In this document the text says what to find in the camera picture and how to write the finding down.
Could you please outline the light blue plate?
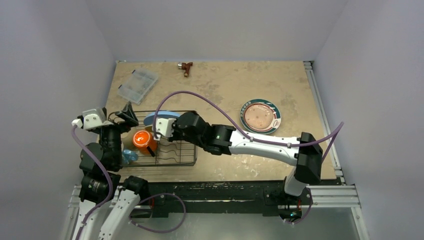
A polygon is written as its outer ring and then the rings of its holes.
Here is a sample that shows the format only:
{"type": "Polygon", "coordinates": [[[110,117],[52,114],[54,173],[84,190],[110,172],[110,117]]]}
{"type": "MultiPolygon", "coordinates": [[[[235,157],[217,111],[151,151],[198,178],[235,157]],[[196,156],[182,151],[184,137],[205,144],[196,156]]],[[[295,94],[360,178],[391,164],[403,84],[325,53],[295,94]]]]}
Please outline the light blue plate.
{"type": "MultiPolygon", "coordinates": [[[[154,112],[149,113],[144,119],[143,124],[145,126],[150,126],[153,124],[154,121],[154,112]]],[[[175,111],[168,111],[168,110],[160,110],[157,113],[156,118],[157,119],[178,119],[181,116],[180,113],[175,111]]]]}

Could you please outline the blue butterfly mug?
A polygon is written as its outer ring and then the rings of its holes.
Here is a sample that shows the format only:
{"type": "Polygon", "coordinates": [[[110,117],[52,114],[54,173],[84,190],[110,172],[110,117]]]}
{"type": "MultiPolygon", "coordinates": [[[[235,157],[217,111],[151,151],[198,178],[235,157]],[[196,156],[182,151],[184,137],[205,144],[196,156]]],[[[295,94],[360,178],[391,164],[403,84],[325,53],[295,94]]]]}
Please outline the blue butterfly mug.
{"type": "Polygon", "coordinates": [[[137,161],[138,158],[139,158],[138,154],[133,150],[124,149],[122,151],[122,162],[124,165],[129,165],[137,161]]]}

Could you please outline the orange mug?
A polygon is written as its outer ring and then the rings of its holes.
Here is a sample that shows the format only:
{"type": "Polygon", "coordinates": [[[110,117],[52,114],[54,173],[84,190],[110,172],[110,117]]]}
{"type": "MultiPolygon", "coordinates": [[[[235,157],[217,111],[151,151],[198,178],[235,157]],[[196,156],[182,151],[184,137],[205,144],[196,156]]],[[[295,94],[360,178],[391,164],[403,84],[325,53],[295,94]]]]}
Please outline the orange mug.
{"type": "Polygon", "coordinates": [[[132,143],[141,154],[150,155],[151,157],[156,156],[158,142],[149,131],[137,131],[132,137],[132,143]]]}

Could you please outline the green rim white plate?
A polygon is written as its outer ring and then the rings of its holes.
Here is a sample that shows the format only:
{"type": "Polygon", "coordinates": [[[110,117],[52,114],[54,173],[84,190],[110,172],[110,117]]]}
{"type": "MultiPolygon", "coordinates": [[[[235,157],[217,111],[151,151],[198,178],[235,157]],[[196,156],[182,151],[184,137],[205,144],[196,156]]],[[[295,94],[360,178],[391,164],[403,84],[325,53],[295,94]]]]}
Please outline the green rim white plate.
{"type": "Polygon", "coordinates": [[[279,111],[279,109],[277,108],[277,106],[275,105],[275,104],[273,104],[272,102],[270,102],[270,101],[268,101],[268,100],[265,100],[265,99],[262,99],[262,98],[257,98],[257,99],[252,99],[252,100],[249,100],[249,101],[247,101],[242,107],[241,107],[241,109],[240,109],[240,121],[241,121],[241,124],[249,131],[249,132],[252,132],[252,133],[256,133],[256,134],[261,134],[261,135],[269,135],[269,134],[271,134],[271,133],[273,133],[273,132],[275,132],[278,128],[279,128],[279,126],[280,126],[280,124],[281,124],[281,122],[282,122],[282,115],[281,115],[281,113],[280,113],[280,111],[279,111]],[[259,130],[254,130],[254,129],[252,129],[251,127],[249,127],[247,124],[246,124],[246,122],[245,122],[245,120],[244,120],[244,113],[245,113],[245,110],[246,110],[246,108],[249,106],[249,105],[251,105],[251,104],[257,104],[257,103],[262,103],[262,104],[266,104],[266,105],[268,105],[269,107],[271,107],[272,109],[273,109],[273,111],[274,111],[274,120],[273,120],[273,122],[272,122],[272,124],[271,124],[271,126],[270,126],[270,128],[268,128],[268,129],[266,129],[265,131],[259,131],[259,130]]]}

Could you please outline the amber glass plate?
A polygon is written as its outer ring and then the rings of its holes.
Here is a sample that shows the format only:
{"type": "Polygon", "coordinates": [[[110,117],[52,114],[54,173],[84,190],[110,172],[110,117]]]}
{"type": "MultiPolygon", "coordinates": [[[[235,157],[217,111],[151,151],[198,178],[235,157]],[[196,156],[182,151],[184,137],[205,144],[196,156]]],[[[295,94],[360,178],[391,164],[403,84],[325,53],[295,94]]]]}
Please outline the amber glass plate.
{"type": "Polygon", "coordinates": [[[250,104],[244,111],[243,118],[250,128],[263,132],[272,125],[274,110],[264,103],[250,104]]]}

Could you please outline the white bowl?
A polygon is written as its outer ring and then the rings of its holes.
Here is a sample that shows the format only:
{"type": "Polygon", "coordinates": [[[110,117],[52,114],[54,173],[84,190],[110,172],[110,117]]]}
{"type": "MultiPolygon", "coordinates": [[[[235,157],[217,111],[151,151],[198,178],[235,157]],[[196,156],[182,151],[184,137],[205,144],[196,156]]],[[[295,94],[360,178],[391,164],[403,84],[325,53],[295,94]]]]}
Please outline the white bowl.
{"type": "Polygon", "coordinates": [[[132,129],[129,132],[121,134],[121,143],[124,150],[135,151],[137,149],[133,143],[133,137],[136,132],[136,129],[132,129]]]}

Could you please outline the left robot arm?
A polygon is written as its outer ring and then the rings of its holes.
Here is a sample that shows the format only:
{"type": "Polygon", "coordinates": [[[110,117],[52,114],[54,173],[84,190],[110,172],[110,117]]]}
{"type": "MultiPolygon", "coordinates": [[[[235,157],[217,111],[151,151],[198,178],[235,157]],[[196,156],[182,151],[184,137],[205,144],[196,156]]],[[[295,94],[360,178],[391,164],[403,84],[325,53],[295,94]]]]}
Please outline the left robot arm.
{"type": "Polygon", "coordinates": [[[134,207],[146,203],[151,196],[147,180],[130,176],[124,180],[116,204],[109,210],[121,179],[116,172],[124,164],[121,135],[139,125],[131,102],[114,115],[122,121],[109,119],[104,107],[94,108],[71,122],[72,137],[81,147],[79,169],[83,173],[74,240],[113,239],[129,221],[134,207]]]}

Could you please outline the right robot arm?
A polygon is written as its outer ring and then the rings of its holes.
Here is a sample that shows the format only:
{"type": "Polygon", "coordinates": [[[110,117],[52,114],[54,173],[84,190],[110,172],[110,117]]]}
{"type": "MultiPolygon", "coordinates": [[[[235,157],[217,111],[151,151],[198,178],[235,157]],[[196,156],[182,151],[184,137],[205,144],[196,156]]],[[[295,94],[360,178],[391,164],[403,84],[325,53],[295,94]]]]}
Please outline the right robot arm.
{"type": "Polygon", "coordinates": [[[288,204],[298,200],[307,185],[321,182],[323,149],[308,132],[299,137],[261,135],[230,125],[209,124],[197,112],[188,111],[164,123],[160,133],[170,142],[185,141],[212,155],[252,155],[292,166],[280,191],[288,204]]]}

